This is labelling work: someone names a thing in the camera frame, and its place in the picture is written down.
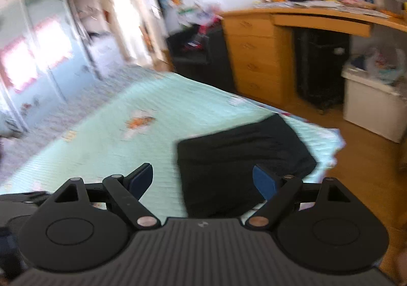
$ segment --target bed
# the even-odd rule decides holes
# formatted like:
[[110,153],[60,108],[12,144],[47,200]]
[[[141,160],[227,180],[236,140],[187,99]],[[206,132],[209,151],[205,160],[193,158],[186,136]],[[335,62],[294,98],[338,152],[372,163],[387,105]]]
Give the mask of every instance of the bed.
[[[129,120],[135,113],[149,115],[151,122],[143,131],[129,133]],[[0,194],[54,192],[71,177],[100,182],[111,174],[127,175],[148,162],[154,179],[141,202],[162,222],[168,216],[185,217],[176,142],[259,121],[272,113],[283,114],[318,162],[304,181],[320,182],[344,145],[337,130],[175,73],[160,73],[135,83],[95,111],[72,129],[71,137],[49,144],[0,187]]]

